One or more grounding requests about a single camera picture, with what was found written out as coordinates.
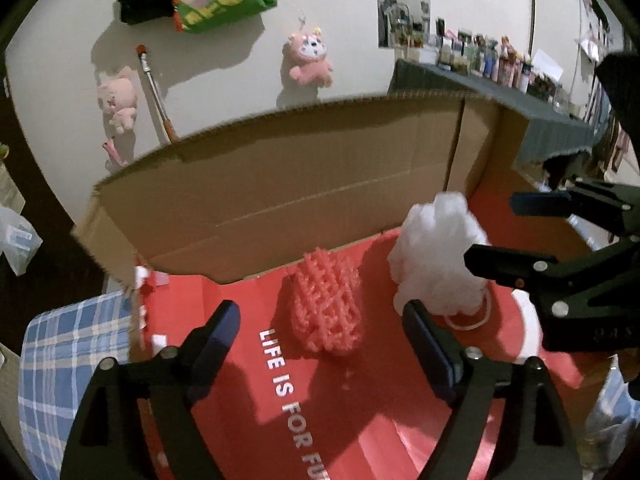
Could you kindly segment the dark green clothed table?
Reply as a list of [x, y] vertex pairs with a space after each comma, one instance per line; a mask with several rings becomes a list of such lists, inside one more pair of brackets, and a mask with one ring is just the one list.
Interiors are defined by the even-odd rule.
[[398, 60], [389, 92], [409, 91], [466, 92], [479, 99], [494, 101], [529, 121], [516, 163], [541, 164], [547, 159], [576, 153], [591, 153], [596, 134], [582, 120], [561, 114], [541, 100], [518, 90], [497, 86], [477, 76], [464, 76], [436, 65]]

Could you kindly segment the blue plaid tablecloth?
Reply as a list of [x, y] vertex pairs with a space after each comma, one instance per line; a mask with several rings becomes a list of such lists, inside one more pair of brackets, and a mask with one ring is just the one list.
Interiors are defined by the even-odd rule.
[[127, 362], [132, 303], [123, 292], [44, 312], [26, 328], [18, 416], [26, 462], [38, 479], [60, 476], [66, 442], [99, 362]]

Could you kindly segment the white mesh bath pouf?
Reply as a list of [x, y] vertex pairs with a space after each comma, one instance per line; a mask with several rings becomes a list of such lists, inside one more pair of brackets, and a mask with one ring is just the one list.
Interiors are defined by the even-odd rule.
[[487, 281], [464, 263], [464, 254], [488, 238], [459, 192], [442, 192], [431, 203], [413, 205], [387, 257], [397, 284], [397, 313], [419, 300], [431, 315], [474, 316], [484, 302]]

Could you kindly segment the clear plastic bag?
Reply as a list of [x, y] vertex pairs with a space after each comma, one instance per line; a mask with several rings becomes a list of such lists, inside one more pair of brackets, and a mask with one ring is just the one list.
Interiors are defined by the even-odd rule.
[[0, 207], [1, 252], [16, 276], [23, 275], [42, 244], [35, 228], [20, 214]]

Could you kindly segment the red foam net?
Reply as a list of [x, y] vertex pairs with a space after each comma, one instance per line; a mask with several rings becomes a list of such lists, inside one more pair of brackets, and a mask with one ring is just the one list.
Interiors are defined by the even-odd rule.
[[361, 278], [352, 259], [322, 248], [304, 255], [292, 276], [290, 315], [305, 350], [347, 356], [358, 349], [364, 334]]

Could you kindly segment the brown cardboard box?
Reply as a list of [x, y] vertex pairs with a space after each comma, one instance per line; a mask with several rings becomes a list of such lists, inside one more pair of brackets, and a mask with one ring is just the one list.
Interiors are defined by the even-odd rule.
[[76, 240], [112, 278], [143, 262], [219, 284], [400, 226], [440, 192], [466, 196], [492, 244], [582, 255], [561, 219], [510, 196], [541, 164], [516, 156], [529, 121], [471, 93], [366, 96], [229, 122], [147, 154], [94, 188]]

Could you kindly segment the pink bear plush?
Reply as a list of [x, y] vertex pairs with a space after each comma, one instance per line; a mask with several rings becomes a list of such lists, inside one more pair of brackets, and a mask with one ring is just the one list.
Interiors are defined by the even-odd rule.
[[333, 84], [333, 66], [326, 58], [328, 48], [320, 28], [288, 36], [286, 52], [293, 63], [288, 76], [296, 84], [317, 88], [329, 88]]

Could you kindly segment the pale pink plush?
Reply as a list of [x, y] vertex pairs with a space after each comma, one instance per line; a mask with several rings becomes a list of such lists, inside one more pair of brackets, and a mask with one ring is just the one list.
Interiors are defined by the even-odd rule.
[[138, 95], [132, 82], [133, 74], [134, 71], [129, 66], [125, 66], [116, 76], [98, 87], [98, 99], [103, 113], [110, 118], [108, 123], [117, 134], [134, 130]]

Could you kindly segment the orange handled stick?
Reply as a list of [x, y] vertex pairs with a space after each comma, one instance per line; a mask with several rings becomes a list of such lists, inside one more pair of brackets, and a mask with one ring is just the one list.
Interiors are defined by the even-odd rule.
[[166, 108], [164, 107], [164, 103], [162, 98], [160, 97], [160, 90], [158, 90], [157, 83], [152, 74], [151, 66], [148, 60], [148, 50], [143, 44], [138, 44], [136, 47], [137, 56], [142, 68], [142, 72], [148, 81], [149, 87], [152, 92], [153, 101], [155, 107], [157, 109], [157, 113], [160, 115], [160, 122], [163, 125], [166, 136], [168, 137], [168, 141], [170, 143], [175, 143], [179, 140], [177, 133], [175, 132], [175, 128], [172, 125], [171, 120], [169, 119]]

